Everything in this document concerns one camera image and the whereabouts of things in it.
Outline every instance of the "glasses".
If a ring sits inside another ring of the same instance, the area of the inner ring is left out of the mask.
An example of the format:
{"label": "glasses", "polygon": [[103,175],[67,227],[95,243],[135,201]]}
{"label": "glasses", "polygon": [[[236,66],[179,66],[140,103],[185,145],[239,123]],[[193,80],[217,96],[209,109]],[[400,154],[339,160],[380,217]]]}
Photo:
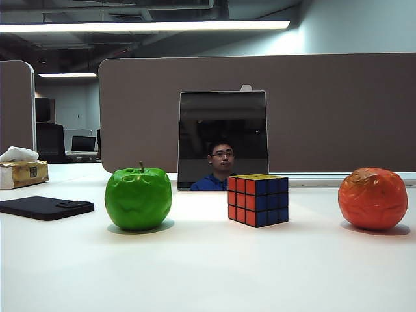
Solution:
{"label": "glasses", "polygon": [[218,151],[215,154],[212,154],[211,156],[217,156],[217,157],[224,157],[226,155],[227,157],[234,156],[233,151]]}

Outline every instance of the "blue shirt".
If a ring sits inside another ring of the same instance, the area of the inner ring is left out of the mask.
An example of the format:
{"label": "blue shirt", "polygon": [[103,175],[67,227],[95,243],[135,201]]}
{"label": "blue shirt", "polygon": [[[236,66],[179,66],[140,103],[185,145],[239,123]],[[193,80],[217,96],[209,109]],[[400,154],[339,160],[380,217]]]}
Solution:
{"label": "blue shirt", "polygon": [[212,174],[203,177],[199,181],[195,182],[190,186],[190,190],[227,190],[228,189],[228,179],[223,181],[218,180]]}

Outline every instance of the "fake apple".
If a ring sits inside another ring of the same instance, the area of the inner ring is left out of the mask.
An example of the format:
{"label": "fake apple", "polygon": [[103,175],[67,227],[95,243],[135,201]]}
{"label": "fake apple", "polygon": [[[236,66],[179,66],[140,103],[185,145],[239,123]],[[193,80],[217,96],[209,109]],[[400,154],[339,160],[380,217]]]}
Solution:
{"label": "fake apple", "polygon": [[398,174],[381,168],[360,168],[341,183],[338,204],[344,218],[353,225],[385,230],[403,219],[408,195]]}
{"label": "fake apple", "polygon": [[159,226],[169,213],[172,189],[160,168],[126,168],[113,173],[105,188],[105,208],[120,229],[144,231]]}

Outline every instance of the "tissue box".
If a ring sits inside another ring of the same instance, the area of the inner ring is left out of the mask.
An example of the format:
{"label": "tissue box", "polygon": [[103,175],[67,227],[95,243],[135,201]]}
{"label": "tissue box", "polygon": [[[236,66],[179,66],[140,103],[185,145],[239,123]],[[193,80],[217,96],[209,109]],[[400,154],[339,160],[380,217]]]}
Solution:
{"label": "tissue box", "polygon": [[0,162],[0,189],[11,190],[49,180],[47,161]]}

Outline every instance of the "fluorescent light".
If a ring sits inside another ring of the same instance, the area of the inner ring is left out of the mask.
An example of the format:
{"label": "fluorescent light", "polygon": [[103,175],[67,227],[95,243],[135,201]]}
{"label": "fluorescent light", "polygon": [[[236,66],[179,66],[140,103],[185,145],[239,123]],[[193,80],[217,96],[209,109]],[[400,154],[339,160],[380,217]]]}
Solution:
{"label": "fluorescent light", "polygon": [[1,24],[0,33],[55,33],[103,31],[213,31],[285,29],[290,21],[186,21],[142,23]]}
{"label": "fluorescent light", "polygon": [[96,73],[39,73],[44,78],[97,77]]}

